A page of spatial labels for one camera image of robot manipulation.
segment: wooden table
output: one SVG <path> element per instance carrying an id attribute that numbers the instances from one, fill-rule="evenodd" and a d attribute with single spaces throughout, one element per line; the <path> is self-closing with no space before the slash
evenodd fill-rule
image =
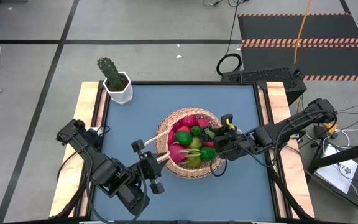
<path id="1" fill-rule="evenodd" d="M 96 104 L 96 95 L 98 92 L 99 82 L 83 82 L 78 96 L 77 106 L 74 114 L 75 119 L 84 121 L 87 127 L 91 126 L 91 120 Z M 267 93 L 270 100 L 270 107 L 272 110 L 273 121 L 275 123 L 282 121 L 290 116 L 290 110 L 285 96 L 284 86 L 281 82 L 268 82 Z M 262 114 L 264 117 L 264 123 L 268 123 L 268 113 L 264 99 L 264 92 L 260 89 L 259 96 L 261 99 Z M 105 101 L 108 95 L 105 91 L 102 92 L 101 101 Z M 102 124 L 102 111 L 104 105 L 99 104 L 99 111 L 96 125 Z M 290 140 L 288 145 L 292 148 L 298 149 L 298 145 L 295 140 Z M 74 149 L 67 145 L 63 161 L 74 152 Z M 305 175 L 303 172 L 302 160 L 296 152 L 291 151 L 288 148 L 284 148 L 281 151 L 283 171 L 285 174 L 285 180 L 288 190 L 294 196 L 296 201 L 301 205 L 303 210 L 314 217 L 313 206 L 311 204 L 308 186 L 306 183 Z M 60 178 L 55 191 L 52 207 L 50 210 L 50 216 L 59 213 L 64 206 L 71 199 L 72 195 L 76 192 L 81 178 L 81 171 L 83 168 L 83 160 L 80 156 L 73 156 L 65 165 L 60 173 Z M 286 217 L 285 206 L 283 202 L 283 196 L 281 191 L 276 186 L 278 207 L 280 216 Z M 82 206 L 80 209 L 80 215 L 86 215 L 86 194 L 83 195 Z"/>

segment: woven basket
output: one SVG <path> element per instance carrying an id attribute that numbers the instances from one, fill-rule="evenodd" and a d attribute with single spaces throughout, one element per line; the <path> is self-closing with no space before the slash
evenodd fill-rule
<path id="1" fill-rule="evenodd" d="M 185 116 L 195 114 L 197 118 L 208 118 L 211 122 L 211 126 L 213 128 L 218 128 L 221 126 L 221 123 L 212 113 L 206 111 L 201 108 L 183 108 L 177 110 L 170 115 L 168 115 L 157 128 L 155 139 L 155 150 L 159 153 L 168 152 L 168 132 L 172 129 L 172 126 Z M 211 174 L 211 170 L 209 168 L 210 161 L 202 161 L 201 165 L 197 168 L 188 168 L 186 165 L 177 165 L 171 159 L 167 162 L 165 167 L 169 170 L 172 174 L 177 175 L 179 177 L 189 178 L 189 179 L 196 179 L 206 177 L 207 175 Z M 212 168 L 216 170 L 219 168 L 223 163 L 223 160 L 220 158 L 216 158 L 213 161 Z"/>

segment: paper sign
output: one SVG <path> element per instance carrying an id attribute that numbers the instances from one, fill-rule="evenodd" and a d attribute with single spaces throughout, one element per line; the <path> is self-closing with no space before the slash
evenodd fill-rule
<path id="1" fill-rule="evenodd" d="M 324 153 L 324 156 L 330 156 L 335 153 L 337 153 L 337 150 L 332 147 L 332 145 L 329 145 Z M 319 168 L 316 173 L 331 185 L 347 194 L 349 187 L 351 186 L 351 181 L 354 177 L 354 174 L 356 173 L 356 169 L 357 163 L 353 160 L 348 160 L 339 163 L 339 167 L 337 164 L 334 164 Z"/>

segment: black mat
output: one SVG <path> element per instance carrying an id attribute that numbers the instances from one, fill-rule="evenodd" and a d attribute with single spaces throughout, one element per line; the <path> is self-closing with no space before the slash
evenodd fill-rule
<path id="1" fill-rule="evenodd" d="M 244 70 L 293 65 L 293 47 L 243 47 Z M 300 47 L 296 66 L 306 80 L 358 80 L 358 47 Z"/>
<path id="2" fill-rule="evenodd" d="M 301 14 L 240 14 L 241 37 L 243 40 L 294 39 L 298 36 L 302 19 Z M 358 38 L 358 28 L 348 14 L 310 14 L 302 38 Z"/>

